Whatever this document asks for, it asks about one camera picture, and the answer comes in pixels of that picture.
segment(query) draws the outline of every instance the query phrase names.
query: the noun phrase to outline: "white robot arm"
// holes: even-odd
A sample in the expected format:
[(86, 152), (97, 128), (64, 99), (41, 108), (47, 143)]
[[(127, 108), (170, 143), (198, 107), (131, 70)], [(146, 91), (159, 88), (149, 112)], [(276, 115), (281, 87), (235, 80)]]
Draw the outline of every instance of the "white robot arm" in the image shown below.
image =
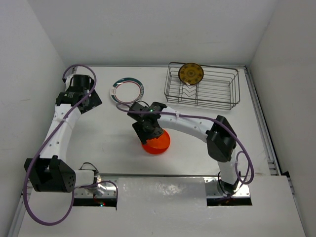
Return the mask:
[[(75, 187), (94, 183), (94, 171), (72, 170), (66, 164), (66, 152), (72, 130), (81, 114), (100, 105), (102, 101), (94, 90), (64, 119), (65, 114), (93, 87), (94, 81), (87, 75), (70, 75), (65, 84), (66, 91), (61, 92), (56, 99), (55, 113), (46, 139), (62, 120), (64, 123), (43, 148), (30, 173), (30, 181), (38, 192), (70, 193)], [(26, 159), (25, 170), (31, 161), (31, 158)]]

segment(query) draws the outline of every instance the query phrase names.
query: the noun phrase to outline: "black bracket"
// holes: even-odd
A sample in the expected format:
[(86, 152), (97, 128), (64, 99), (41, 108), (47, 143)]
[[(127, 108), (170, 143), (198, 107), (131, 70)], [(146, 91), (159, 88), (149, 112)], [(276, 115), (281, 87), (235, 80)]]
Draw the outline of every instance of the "black bracket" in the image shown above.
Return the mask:
[[(159, 102), (153, 102), (149, 107), (142, 106), (138, 102), (135, 102), (131, 107), (130, 111), (139, 112), (157, 112), (167, 108), (165, 104)], [(128, 116), (135, 119), (137, 122), (132, 126), (139, 137), (142, 144), (146, 144), (147, 140), (158, 138), (163, 134), (163, 129), (158, 124), (159, 114), (133, 114), (127, 113)]]
[[(218, 115), (217, 121), (224, 124), (233, 132), (231, 125), (227, 119), (223, 116)], [(236, 147), (235, 139), (220, 125), (214, 123), (211, 130), (206, 131), (207, 134), (207, 151), (210, 157), (219, 162), (228, 162), (232, 159), (232, 152)]]
[[(71, 104), (74, 106), (81, 100), (94, 85), (94, 80), (87, 75), (76, 74), (71, 78), (70, 86), (65, 92), (60, 92), (56, 98), (56, 105)], [(92, 110), (94, 107), (101, 105), (102, 101), (94, 90), (91, 95), (83, 101), (79, 106), (81, 114)]]
[[(31, 158), (26, 159), (26, 171), (31, 161)], [(37, 192), (70, 193), (75, 188), (76, 174), (57, 156), (38, 158), (31, 170), (30, 181)]]

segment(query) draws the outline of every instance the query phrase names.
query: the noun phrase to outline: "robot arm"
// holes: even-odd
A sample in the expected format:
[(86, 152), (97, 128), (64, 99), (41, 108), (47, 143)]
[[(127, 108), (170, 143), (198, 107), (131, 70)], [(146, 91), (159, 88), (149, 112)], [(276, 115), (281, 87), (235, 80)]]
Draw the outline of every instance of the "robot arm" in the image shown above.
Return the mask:
[[(129, 111), (179, 113), (165, 104), (158, 102), (153, 102), (149, 107), (135, 102)], [(236, 141), (222, 127), (211, 121), (198, 118), (183, 118), (163, 114), (128, 113), (128, 115), (137, 121), (133, 124), (133, 128), (143, 144), (146, 144), (147, 140), (161, 136), (163, 134), (162, 128), (184, 132), (205, 142), (208, 154), (218, 161), (224, 189), (231, 192), (236, 188), (238, 184), (235, 171), (236, 160), (235, 156), (232, 156), (233, 150), (236, 147)], [(223, 123), (235, 134), (225, 117), (218, 116), (216, 120)]]
[[(64, 118), (72, 106), (89, 92), (93, 83), (86, 75), (70, 75), (65, 81), (67, 88), (56, 99), (55, 113), (46, 139), (60, 121), (64, 120), (64, 123), (44, 147), (30, 174), (30, 181), (36, 191), (70, 193), (75, 187), (93, 184), (94, 171), (72, 170), (66, 164), (66, 152), (72, 130), (80, 115), (100, 105), (102, 101), (93, 91), (90, 97)], [(25, 170), (31, 160), (26, 159)]]

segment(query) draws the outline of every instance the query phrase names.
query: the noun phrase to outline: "cable tie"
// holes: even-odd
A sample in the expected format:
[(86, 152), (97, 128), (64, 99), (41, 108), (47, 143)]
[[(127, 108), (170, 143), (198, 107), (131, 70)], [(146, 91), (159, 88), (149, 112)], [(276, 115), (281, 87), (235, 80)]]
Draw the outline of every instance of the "cable tie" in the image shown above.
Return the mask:
[(177, 119), (180, 117), (180, 112), (176, 111), (175, 112)]
[(68, 124), (68, 126), (71, 128), (71, 130), (74, 129), (73, 127), (71, 127), (70, 123), (65, 118), (56, 118), (53, 121), (57, 121), (57, 122), (63, 121), (64, 123)]

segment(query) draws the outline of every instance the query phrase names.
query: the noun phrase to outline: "white wall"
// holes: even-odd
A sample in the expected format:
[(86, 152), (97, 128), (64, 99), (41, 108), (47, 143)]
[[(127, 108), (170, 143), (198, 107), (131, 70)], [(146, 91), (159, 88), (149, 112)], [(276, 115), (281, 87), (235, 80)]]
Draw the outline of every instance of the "white wall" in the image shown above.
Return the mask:
[(0, 236), (21, 194), (24, 161), (41, 145), (65, 66), (26, 0), (0, 3)]
[(316, 1), (281, 0), (251, 64), (283, 170), (316, 236)]
[(277, 0), (28, 0), (66, 64), (249, 64)]

